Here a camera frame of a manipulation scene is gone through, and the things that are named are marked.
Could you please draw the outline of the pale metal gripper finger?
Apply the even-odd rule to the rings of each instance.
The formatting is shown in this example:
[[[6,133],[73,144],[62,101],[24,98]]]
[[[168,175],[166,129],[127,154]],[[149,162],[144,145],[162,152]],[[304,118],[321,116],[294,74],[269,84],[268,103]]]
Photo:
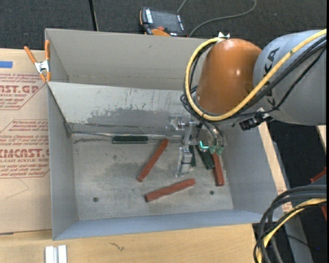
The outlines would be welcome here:
[[[183,147],[179,148],[179,156],[178,156],[178,164],[177,168],[175,170],[175,177],[180,177],[185,174],[187,174],[187,162],[186,162],[186,157],[187,157],[187,150]]]
[[[189,153],[186,160],[187,160],[186,172],[189,173],[195,168],[195,151],[193,146],[189,146]]]

